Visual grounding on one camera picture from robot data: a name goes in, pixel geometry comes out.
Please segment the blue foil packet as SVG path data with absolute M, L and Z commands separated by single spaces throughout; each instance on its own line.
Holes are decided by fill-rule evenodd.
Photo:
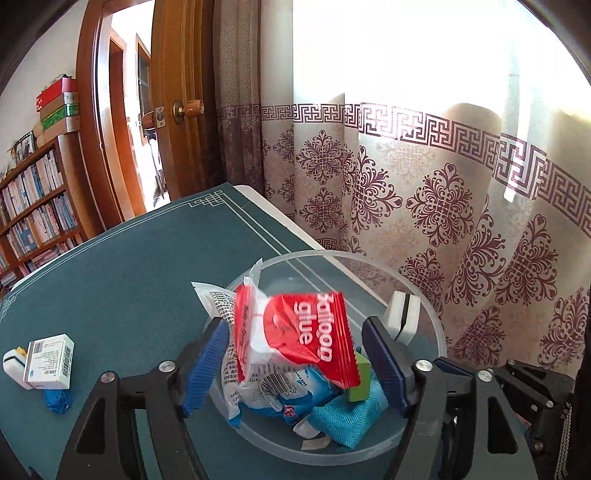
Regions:
M 44 390 L 43 398 L 47 409 L 58 415 L 63 415 L 73 403 L 69 389 L 65 390 Z

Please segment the white medicine box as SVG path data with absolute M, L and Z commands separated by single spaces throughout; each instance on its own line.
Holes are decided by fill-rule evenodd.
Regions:
M 74 346 L 73 340 L 66 334 L 31 341 L 23 381 L 33 389 L 68 390 Z

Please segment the red balloon glue packet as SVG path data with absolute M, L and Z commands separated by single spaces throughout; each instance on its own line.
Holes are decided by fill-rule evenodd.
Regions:
M 343 390 L 360 383 L 341 292 L 269 296 L 246 277 L 235 291 L 238 381 L 312 366 Z

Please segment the white sponge black stripe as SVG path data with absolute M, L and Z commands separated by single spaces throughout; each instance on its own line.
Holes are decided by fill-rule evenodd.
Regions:
M 24 380 L 26 351 L 22 347 L 11 349 L 3 355 L 2 368 L 4 373 L 25 390 L 33 387 Z

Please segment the green dotted block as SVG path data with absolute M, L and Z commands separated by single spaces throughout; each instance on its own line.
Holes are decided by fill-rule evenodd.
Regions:
M 370 380 L 372 380 L 372 366 L 370 361 L 362 353 L 356 351 L 356 368 L 358 369 L 360 383 L 346 390 L 346 399 L 349 403 L 359 403 L 370 397 Z

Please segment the white eraser in bowl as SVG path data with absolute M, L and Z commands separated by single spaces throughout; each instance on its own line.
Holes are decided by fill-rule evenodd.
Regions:
M 420 312 L 421 299 L 419 296 L 394 291 L 383 322 L 394 340 L 409 345 L 417 334 Z

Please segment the blue cloth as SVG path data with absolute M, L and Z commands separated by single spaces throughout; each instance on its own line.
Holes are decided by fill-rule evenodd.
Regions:
M 345 395 L 335 397 L 324 406 L 312 408 L 307 421 L 318 432 L 349 449 L 359 446 L 384 410 L 388 400 L 375 372 L 370 374 L 370 393 L 366 400 L 349 402 Z

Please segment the white blue wipes packet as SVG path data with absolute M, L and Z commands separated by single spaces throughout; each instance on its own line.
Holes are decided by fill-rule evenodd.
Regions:
M 249 276 L 235 291 L 193 289 L 207 314 L 228 324 L 219 375 L 232 426 L 245 408 L 294 423 L 335 390 L 359 385 L 342 293 L 267 295 Z

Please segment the clear plastic bowl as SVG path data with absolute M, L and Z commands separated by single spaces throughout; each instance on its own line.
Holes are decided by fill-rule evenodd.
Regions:
M 418 283 L 355 254 L 295 252 L 256 262 L 228 287 L 194 290 L 230 329 L 214 406 L 243 439 L 298 464 L 352 465 L 401 440 L 405 418 L 389 407 L 363 347 L 366 319 L 418 359 L 447 352 Z

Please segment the patterned curtain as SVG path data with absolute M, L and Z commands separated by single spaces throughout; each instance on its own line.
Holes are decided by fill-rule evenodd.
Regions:
M 218 1 L 228 181 L 398 271 L 450 356 L 575 375 L 590 324 L 590 85 L 517 1 Z

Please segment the wooden bookshelf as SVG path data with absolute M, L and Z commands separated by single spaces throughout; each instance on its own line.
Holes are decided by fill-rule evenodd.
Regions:
M 104 231 L 79 135 L 60 135 L 1 181 L 1 294 Z

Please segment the wooden door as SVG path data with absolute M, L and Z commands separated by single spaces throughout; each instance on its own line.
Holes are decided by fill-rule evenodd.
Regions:
M 213 12 L 212 1 L 154 3 L 153 118 L 172 200 L 225 181 L 215 107 Z

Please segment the stacked boxes on shelf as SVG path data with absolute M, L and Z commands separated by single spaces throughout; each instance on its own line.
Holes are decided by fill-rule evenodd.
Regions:
M 39 122 L 33 128 L 36 147 L 80 129 L 78 82 L 62 74 L 36 97 Z

